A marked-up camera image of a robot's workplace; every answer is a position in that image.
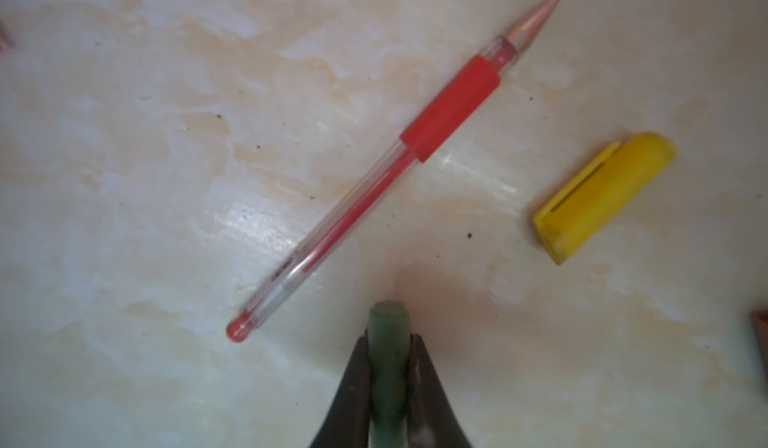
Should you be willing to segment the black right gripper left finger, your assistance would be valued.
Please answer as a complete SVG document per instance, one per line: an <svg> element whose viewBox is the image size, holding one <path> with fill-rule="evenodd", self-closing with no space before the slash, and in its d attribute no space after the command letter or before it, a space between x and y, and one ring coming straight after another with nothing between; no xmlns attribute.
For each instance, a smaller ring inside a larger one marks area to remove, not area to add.
<svg viewBox="0 0 768 448"><path fill-rule="evenodd" d="M358 338L310 448L366 448L371 419L371 367L368 339Z"/></svg>

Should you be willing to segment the yellow pen cap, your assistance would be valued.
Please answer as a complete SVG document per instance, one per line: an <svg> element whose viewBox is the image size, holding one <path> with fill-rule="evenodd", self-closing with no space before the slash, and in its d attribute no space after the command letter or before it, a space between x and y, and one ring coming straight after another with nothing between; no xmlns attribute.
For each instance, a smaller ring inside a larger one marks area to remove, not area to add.
<svg viewBox="0 0 768 448"><path fill-rule="evenodd" d="M609 144L535 213L545 251L561 265L675 158L676 147L656 132Z"/></svg>

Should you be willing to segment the red gel pen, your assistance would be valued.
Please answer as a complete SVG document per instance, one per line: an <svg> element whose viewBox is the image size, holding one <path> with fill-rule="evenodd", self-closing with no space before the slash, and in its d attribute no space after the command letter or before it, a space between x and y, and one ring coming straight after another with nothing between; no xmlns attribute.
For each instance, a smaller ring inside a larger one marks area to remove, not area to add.
<svg viewBox="0 0 768 448"><path fill-rule="evenodd" d="M496 92L505 72L527 52L560 2L538 2L461 68L366 176L243 303L226 326L230 341L241 343L261 327L401 178L426 162Z"/></svg>

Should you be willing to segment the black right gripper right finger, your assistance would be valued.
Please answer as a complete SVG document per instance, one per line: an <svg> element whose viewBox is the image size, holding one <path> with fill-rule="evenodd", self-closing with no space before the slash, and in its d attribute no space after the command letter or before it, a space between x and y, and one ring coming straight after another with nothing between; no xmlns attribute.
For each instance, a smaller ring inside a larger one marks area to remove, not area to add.
<svg viewBox="0 0 768 448"><path fill-rule="evenodd" d="M407 370L407 445L471 448L443 389L423 338L411 335Z"/></svg>

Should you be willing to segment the green pen cap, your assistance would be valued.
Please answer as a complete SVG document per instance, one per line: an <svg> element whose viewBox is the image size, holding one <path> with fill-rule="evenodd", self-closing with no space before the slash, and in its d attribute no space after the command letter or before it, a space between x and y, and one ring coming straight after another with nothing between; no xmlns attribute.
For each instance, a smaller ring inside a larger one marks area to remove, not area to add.
<svg viewBox="0 0 768 448"><path fill-rule="evenodd" d="M381 301L369 311L367 327L371 370L371 447L404 447L410 315L396 301Z"/></svg>

